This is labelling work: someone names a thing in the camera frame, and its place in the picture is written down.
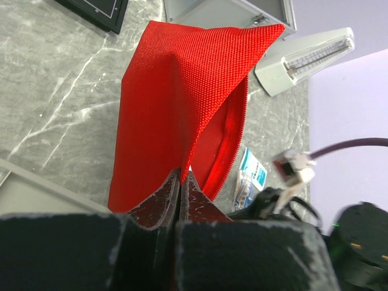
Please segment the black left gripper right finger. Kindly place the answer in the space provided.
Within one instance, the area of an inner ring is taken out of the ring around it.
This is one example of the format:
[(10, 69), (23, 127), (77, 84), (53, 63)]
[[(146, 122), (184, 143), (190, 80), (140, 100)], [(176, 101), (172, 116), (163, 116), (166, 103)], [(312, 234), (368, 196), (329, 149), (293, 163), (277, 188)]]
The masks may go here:
[(338, 290), (325, 243), (294, 220), (232, 221), (199, 189), (181, 187), (175, 228), (178, 290)]

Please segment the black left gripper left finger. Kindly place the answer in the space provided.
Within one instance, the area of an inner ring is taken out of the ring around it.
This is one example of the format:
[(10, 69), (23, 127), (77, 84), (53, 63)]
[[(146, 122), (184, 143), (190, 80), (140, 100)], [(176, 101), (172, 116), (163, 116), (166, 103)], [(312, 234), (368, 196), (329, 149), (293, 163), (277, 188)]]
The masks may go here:
[(170, 290), (178, 175), (128, 213), (1, 216), (1, 289)]

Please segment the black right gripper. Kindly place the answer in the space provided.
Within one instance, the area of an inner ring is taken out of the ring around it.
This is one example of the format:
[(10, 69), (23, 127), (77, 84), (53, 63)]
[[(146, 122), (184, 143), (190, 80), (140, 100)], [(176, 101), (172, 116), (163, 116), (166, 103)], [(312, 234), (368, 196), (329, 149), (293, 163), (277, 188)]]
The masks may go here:
[(254, 199), (248, 199), (250, 204), (244, 206), (242, 209), (230, 212), (230, 219), (232, 220), (274, 220), (274, 221), (291, 221), (296, 220), (304, 222), (302, 217), (292, 207), (292, 204), (297, 204), (309, 212), (315, 219), (316, 225), (314, 227), (319, 233), (322, 233), (322, 218), (319, 212), (307, 201), (298, 196), (293, 196), (286, 199), (284, 206), (281, 206), (278, 213), (275, 212), (277, 202), (281, 197), (283, 189), (266, 187), (259, 192)]

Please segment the red fabric zipper pouch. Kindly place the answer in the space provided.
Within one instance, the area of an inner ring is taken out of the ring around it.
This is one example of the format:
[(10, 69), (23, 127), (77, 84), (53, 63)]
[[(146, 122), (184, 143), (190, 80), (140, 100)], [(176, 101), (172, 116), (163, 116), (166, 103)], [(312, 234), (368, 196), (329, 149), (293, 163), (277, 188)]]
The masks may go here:
[(148, 23), (121, 83), (111, 211), (133, 209), (174, 169), (216, 198), (243, 137), (249, 72), (283, 31)]

